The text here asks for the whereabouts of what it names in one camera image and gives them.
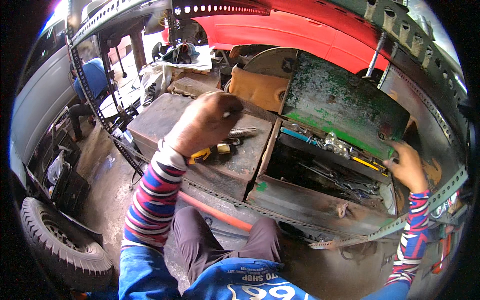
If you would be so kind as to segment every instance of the concrete floor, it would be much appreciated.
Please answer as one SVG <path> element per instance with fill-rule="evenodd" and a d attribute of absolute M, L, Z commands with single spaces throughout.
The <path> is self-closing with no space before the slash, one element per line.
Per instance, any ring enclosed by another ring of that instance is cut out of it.
<path fill-rule="evenodd" d="M 136 185 L 131 184 L 133 169 L 107 138 L 106 131 L 101 129 L 99 123 L 92 128 L 87 122 L 83 122 L 82 130 L 86 138 L 79 142 L 82 155 L 76 169 L 91 184 L 91 190 L 79 221 L 103 234 L 104 249 L 115 268 L 112 284 L 117 285 L 124 216 L 136 188 Z M 247 223 L 253 224 L 259 218 L 258 214 L 250 210 L 236 208 L 194 187 L 184 185 L 182 188 L 192 197 Z M 185 205 L 179 201 L 177 209 Z M 248 235 L 247 232 L 213 217 L 205 214 L 204 216 L 212 220 L 211 227 Z M 214 235 L 225 249 L 239 249 L 246 242 L 245 239 L 235 239 L 216 233 Z M 382 261 L 384 257 L 395 253 L 395 250 L 396 244 L 378 243 L 375 254 L 347 261 L 342 258 L 339 251 L 313 250 L 304 242 L 289 240 L 285 250 L 286 266 L 283 275 L 321 299 L 360 299 L 381 288 L 392 270 L 392 262 L 381 268 Z M 178 287 L 182 293 L 189 287 L 189 282 L 173 237 L 168 239 L 165 246 L 165 261 L 170 273 L 178 280 Z M 426 277 L 427 286 L 430 289 L 438 288 L 435 286 L 438 278 L 431 277 Z M 425 292 L 424 281 L 414 282 L 409 298 L 425 298 L 421 296 Z"/>

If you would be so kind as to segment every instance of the person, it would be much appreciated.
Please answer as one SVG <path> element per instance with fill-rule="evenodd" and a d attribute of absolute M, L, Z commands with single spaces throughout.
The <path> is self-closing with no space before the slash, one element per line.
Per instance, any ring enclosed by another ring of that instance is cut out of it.
<path fill-rule="evenodd" d="M 187 107 L 164 139 L 142 177 L 123 228 L 120 299 L 315 299 L 279 273 L 281 236 L 273 219 L 261 218 L 246 245 L 225 250 L 192 207 L 174 214 L 188 157 L 221 141 L 240 117 L 231 94 L 203 94 Z M 427 181 L 418 153 L 393 143 L 399 163 L 384 162 L 410 189 L 410 211 L 387 283 L 365 299 L 405 299 L 421 262 L 428 236 Z M 191 286 L 181 296 L 168 272 L 163 247 L 169 231 L 180 249 Z"/>
<path fill-rule="evenodd" d="M 94 101 L 98 106 L 102 104 L 103 100 L 101 97 L 102 92 L 108 89 L 107 77 L 105 76 L 105 69 L 103 68 L 103 62 L 100 58 L 94 58 L 89 60 L 88 62 L 84 63 L 81 60 L 83 70 L 85 73 L 85 77 L 88 82 L 88 86 L 92 90 L 92 94 L 94 97 Z M 86 98 L 82 87 L 80 85 L 80 81 L 78 80 L 77 73 L 73 68 L 73 63 L 70 63 L 70 72 L 72 73 L 73 77 L 75 78 L 75 82 L 73 83 L 73 89 L 79 96 L 80 100 L 82 101 L 81 104 L 72 105 L 69 108 L 70 114 L 70 122 L 72 123 L 73 127 L 73 141 L 77 142 L 82 139 L 82 130 L 80 129 L 80 121 L 78 119 L 79 116 L 92 116 L 93 112 L 90 108 L 90 105 L 85 102 Z"/>

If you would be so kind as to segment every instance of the blue shirt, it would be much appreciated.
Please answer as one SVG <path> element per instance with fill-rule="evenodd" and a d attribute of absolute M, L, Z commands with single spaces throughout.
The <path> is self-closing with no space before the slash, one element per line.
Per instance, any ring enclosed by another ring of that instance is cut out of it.
<path fill-rule="evenodd" d="M 149 247 L 132 246 L 120 255 L 118 293 L 94 292 L 89 296 L 91 299 L 317 299 L 284 279 L 278 272 L 282 266 L 262 259 L 227 258 L 203 271 L 181 296 L 163 255 Z M 404 300 L 408 289 L 407 284 L 393 283 L 363 299 Z"/>
<path fill-rule="evenodd" d="M 92 90 L 93 97 L 97 105 L 100 105 L 103 102 L 103 99 L 98 99 L 98 95 L 108 87 L 105 69 L 103 68 L 103 62 L 100 58 L 94 58 L 83 65 L 83 70 L 85 76 L 87 77 L 88 86 Z M 84 100 L 85 95 L 82 87 L 80 86 L 78 75 L 79 74 L 77 74 L 77 79 L 75 79 L 75 82 L 73 83 L 73 89 L 78 94 L 80 99 Z"/>

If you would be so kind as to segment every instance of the red pipe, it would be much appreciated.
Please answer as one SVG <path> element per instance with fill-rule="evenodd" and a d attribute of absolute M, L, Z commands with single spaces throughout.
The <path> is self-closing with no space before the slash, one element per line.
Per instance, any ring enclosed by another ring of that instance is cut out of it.
<path fill-rule="evenodd" d="M 205 203 L 202 203 L 198 201 L 197 199 L 185 194 L 182 191 L 179 191 L 178 196 L 185 201 L 186 203 L 190 204 L 191 206 L 194 206 L 198 208 L 199 210 L 203 211 L 204 213 L 207 213 L 211 216 L 214 216 L 215 218 L 219 219 L 222 222 L 225 222 L 227 224 L 230 224 L 238 229 L 245 230 L 247 232 L 250 232 L 252 229 L 252 226 L 248 223 L 245 223 L 243 221 L 238 220 L 235 217 L 229 216 L 227 214 L 222 213 L 219 210 L 214 209 L 211 206 L 206 205 Z"/>

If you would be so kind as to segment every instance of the right hand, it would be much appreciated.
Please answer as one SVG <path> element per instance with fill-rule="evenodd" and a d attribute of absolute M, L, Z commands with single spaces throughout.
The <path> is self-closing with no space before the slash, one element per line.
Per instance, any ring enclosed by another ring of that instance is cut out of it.
<path fill-rule="evenodd" d="M 399 163 L 384 160 L 395 178 L 410 189 L 412 193 L 421 193 L 428 189 L 428 183 L 423 174 L 418 152 L 409 144 L 391 142 L 390 145 L 398 152 Z"/>
<path fill-rule="evenodd" d="M 240 119 L 242 109 L 235 95 L 202 94 L 185 109 L 164 141 L 178 153 L 190 157 L 226 138 Z"/>

